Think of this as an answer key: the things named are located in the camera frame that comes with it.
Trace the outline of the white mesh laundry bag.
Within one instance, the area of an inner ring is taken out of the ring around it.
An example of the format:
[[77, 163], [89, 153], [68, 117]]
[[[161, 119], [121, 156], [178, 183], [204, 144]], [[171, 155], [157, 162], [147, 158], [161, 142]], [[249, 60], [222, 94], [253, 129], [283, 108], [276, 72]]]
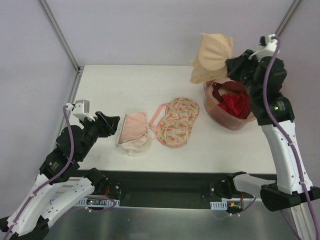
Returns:
[[140, 157], [149, 152], [153, 145], [146, 112], [126, 114], [118, 134], [117, 147], [132, 157]]

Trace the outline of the beige bra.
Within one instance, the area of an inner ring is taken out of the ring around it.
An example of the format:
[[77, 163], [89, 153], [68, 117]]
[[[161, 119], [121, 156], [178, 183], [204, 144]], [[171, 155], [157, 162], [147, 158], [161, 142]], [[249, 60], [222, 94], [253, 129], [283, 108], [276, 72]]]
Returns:
[[198, 52], [190, 66], [190, 82], [201, 84], [227, 78], [226, 60], [232, 58], [234, 41], [221, 33], [202, 33]]

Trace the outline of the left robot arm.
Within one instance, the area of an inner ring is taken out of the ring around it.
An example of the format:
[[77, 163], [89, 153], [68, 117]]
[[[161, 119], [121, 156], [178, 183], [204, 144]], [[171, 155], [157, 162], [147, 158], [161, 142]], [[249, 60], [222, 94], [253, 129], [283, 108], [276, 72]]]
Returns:
[[78, 170], [98, 138], [113, 136], [119, 116], [95, 112], [93, 120], [80, 120], [82, 127], [68, 124], [56, 139], [54, 150], [47, 155], [35, 182], [20, 207], [0, 220], [4, 238], [10, 240], [42, 240], [50, 227], [82, 198], [102, 195], [108, 189], [106, 176], [98, 169], [87, 170], [80, 180], [55, 201], [55, 193]]

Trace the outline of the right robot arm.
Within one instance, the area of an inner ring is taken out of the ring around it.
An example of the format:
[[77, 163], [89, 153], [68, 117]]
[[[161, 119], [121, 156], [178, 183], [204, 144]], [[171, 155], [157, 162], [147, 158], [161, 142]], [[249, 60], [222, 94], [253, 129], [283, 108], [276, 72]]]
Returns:
[[263, 84], [270, 56], [261, 59], [252, 50], [226, 60], [227, 76], [244, 85], [251, 109], [261, 127], [272, 154], [276, 180], [266, 180], [239, 171], [214, 185], [214, 193], [231, 199], [247, 193], [262, 200], [271, 212], [317, 200], [320, 189], [313, 185], [303, 166], [296, 140], [295, 115], [290, 101], [281, 93], [287, 76], [284, 62], [275, 59], [267, 79], [266, 96]]

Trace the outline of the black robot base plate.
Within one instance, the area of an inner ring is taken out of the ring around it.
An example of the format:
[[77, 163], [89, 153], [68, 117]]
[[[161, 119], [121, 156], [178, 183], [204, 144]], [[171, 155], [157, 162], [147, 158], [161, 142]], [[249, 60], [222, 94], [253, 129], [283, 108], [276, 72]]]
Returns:
[[224, 196], [227, 173], [111, 171], [98, 195], [118, 200], [122, 207], [209, 209]]

